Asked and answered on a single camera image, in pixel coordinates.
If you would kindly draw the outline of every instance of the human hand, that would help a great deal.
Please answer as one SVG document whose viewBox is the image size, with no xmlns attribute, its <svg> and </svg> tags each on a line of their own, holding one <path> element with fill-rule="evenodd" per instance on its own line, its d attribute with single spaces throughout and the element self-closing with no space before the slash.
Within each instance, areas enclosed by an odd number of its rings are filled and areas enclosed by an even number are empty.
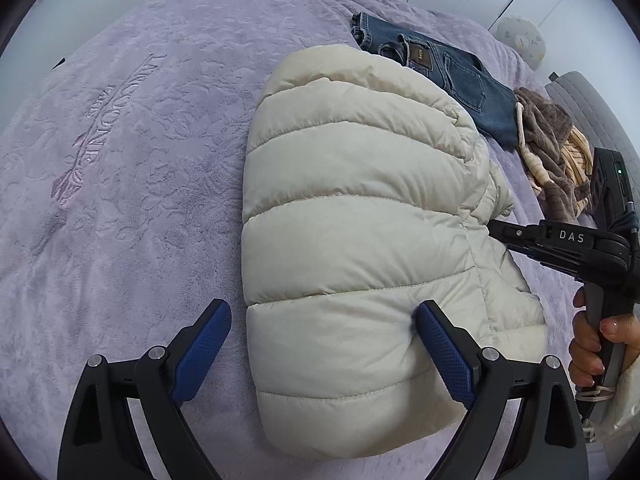
<svg viewBox="0 0 640 480">
<path fill-rule="evenodd" d="M 584 291 L 574 297 L 574 307 L 586 306 Z M 626 353 L 622 371 L 629 368 L 640 355 L 640 321 L 634 314 L 613 316 L 600 322 L 600 331 L 612 343 L 625 343 Z M 576 386 L 593 386 L 593 376 L 601 375 L 604 366 L 596 355 L 600 351 L 598 333 L 587 322 L 584 310 L 574 316 L 574 339 L 569 345 L 571 364 L 569 376 Z"/>
</svg>

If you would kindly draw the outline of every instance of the black handle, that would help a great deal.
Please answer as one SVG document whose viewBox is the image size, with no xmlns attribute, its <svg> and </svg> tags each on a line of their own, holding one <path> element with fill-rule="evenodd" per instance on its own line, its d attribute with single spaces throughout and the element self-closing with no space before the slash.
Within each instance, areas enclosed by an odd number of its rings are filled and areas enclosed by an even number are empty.
<svg viewBox="0 0 640 480">
<path fill-rule="evenodd" d="M 468 409 L 426 480 L 472 480 L 497 434 L 508 399 L 523 399 L 496 479 L 586 480 L 587 449 L 573 389 L 560 360 L 540 364 L 481 349 L 434 301 L 420 304 L 416 328 L 451 397 Z"/>
<path fill-rule="evenodd" d="M 634 302 L 626 298 L 619 288 L 600 287 L 594 283 L 586 283 L 584 285 L 584 297 L 587 304 L 586 317 L 587 322 L 591 325 L 600 336 L 600 352 L 598 356 L 602 360 L 605 371 L 602 375 L 594 376 L 594 385 L 589 388 L 580 388 L 579 393 L 594 392 L 599 386 L 615 389 L 618 384 L 622 363 L 625 358 L 626 345 L 624 343 L 612 343 L 606 339 L 600 332 L 600 321 L 607 317 L 617 316 L 618 314 L 629 314 L 633 312 Z M 611 397 L 612 392 L 603 390 L 599 397 Z M 578 400 L 578 411 L 583 419 L 588 418 L 591 422 L 600 423 L 607 415 L 611 400 L 600 400 L 597 402 L 587 402 Z"/>
<path fill-rule="evenodd" d="M 147 352 L 135 368 L 140 404 L 158 453 L 172 480 L 222 480 L 165 390 L 161 370 L 169 356 L 154 359 Z"/>
</svg>

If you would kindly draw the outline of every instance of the jeans back pocket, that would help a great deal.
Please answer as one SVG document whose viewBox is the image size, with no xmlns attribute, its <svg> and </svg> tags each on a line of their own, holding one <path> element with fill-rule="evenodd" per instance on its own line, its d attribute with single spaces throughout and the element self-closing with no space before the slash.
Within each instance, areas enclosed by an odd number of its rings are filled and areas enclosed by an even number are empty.
<svg viewBox="0 0 640 480">
<path fill-rule="evenodd" d="M 420 41 L 405 34 L 398 36 L 398 41 L 404 45 L 404 60 L 406 66 L 430 79 L 440 88 L 447 90 L 444 76 L 438 68 L 437 53 L 427 41 Z"/>
<path fill-rule="evenodd" d="M 478 69 L 474 66 L 466 66 L 467 63 L 464 61 L 458 62 L 448 52 L 444 52 L 443 56 L 451 96 L 465 107 L 482 112 L 486 101 L 486 89 Z"/>
</svg>

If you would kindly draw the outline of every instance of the bed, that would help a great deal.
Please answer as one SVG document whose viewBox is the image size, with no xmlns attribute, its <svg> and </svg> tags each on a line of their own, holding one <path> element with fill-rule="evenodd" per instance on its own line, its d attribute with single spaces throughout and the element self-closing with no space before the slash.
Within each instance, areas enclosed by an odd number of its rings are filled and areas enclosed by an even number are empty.
<svg viewBox="0 0 640 480">
<path fill-rule="evenodd" d="M 212 298 L 231 305 L 233 326 L 182 412 L 223 478 L 401 480 L 435 464 L 455 427 L 359 460 L 283 455 L 262 432 L 246 354 L 239 244 L 255 103 L 287 54 L 356 46 L 349 20 L 361 10 L 475 53 L 511 88 L 545 94 L 478 24 L 399 0 L 151 0 L 57 67 L 0 136 L 0 415 L 43 478 L 56 476 L 84 361 L 137 358 Z M 537 223 L 518 155 L 488 145 L 515 195 L 511 221 Z M 545 309 L 548 351 L 567 365 L 577 285 L 515 257 Z M 480 478 L 498 467 L 514 408 Z M 151 453 L 140 407 L 132 412 Z M 148 458 L 166 478 L 159 457 Z"/>
</svg>

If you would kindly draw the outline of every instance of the white wall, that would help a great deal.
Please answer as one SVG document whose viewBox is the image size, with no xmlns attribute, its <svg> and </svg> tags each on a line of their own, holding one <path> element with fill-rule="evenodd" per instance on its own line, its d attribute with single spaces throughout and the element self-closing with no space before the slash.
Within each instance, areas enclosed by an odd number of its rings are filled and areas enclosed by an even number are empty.
<svg viewBox="0 0 640 480">
<path fill-rule="evenodd" d="M 546 42 L 536 71 L 581 72 L 602 95 L 640 153 L 640 43 L 611 0 L 514 0 L 504 16 L 535 23 Z"/>
</svg>

